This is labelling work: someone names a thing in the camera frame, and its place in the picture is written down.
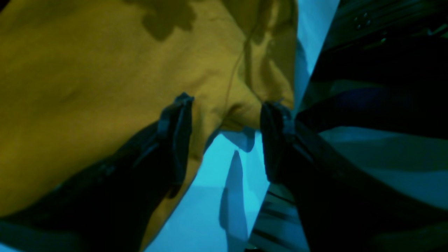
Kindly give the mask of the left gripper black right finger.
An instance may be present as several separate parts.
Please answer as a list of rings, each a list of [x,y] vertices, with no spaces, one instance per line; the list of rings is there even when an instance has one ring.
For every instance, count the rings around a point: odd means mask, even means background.
[[[270,182],[292,194],[312,252],[446,252],[447,211],[361,171],[281,103],[262,105]]]

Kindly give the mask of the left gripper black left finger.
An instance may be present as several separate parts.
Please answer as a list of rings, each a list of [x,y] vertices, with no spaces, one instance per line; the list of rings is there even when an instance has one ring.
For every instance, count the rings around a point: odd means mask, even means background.
[[[138,252],[161,201],[186,177],[194,97],[28,208],[1,218],[1,243],[23,252]]]

